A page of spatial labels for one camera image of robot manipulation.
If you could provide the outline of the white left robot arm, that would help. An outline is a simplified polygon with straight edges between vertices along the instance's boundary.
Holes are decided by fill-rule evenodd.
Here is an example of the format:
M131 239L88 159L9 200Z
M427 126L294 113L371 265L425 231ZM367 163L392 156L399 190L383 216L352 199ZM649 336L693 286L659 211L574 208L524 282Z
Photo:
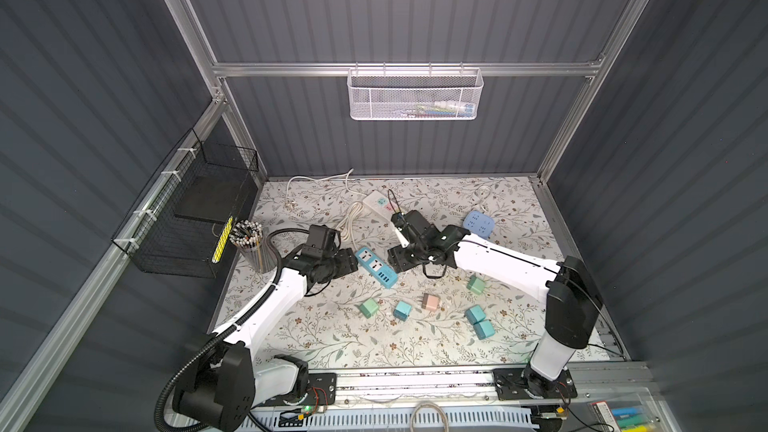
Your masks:
M316 284L355 272L352 249L341 245L338 230L312 225L306 241L282 256L270 238L276 260L273 278L228 322L215 329L193 357L161 390L153 420L159 431L171 431L167 408L193 419L191 431L238 429L251 410L275 397L302 401L310 387L306 361L285 354L257 363L262 343L278 322Z

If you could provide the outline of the pink plug adapter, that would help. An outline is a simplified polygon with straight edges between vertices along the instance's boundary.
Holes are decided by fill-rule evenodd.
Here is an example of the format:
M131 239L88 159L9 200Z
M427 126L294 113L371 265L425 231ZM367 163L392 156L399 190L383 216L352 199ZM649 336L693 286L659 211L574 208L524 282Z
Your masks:
M437 311L440 308L440 298L436 295L425 293L422 297L421 308L428 312Z

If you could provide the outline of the teal plug adapter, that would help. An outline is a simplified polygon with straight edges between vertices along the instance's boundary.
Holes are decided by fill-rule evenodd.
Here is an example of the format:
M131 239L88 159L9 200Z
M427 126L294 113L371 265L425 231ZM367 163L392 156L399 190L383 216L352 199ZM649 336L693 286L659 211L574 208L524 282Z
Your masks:
M397 320L407 321L412 310L413 310L413 307L411 304L405 301L399 301L393 310L393 316Z

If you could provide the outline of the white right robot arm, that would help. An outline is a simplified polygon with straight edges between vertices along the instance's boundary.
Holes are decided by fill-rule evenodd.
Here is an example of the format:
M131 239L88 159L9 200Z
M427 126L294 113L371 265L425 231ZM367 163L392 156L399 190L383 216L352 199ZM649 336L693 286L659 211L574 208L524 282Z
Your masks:
M399 246L387 252L387 261L396 272L429 264L463 269L495 279L541 303L545 331L516 382L534 398L575 395L568 389L567 366L577 351L589 345L603 307L581 259L533 257L498 246L460 226L440 230L416 210L396 212L391 222L401 239Z

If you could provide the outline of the light green plug adapter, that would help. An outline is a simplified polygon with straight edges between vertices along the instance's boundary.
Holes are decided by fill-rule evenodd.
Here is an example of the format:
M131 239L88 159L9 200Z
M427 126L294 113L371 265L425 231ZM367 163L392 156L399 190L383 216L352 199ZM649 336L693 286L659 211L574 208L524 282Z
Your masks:
M365 318L370 319L379 311L380 305L377 300L369 298L359 304L358 309Z

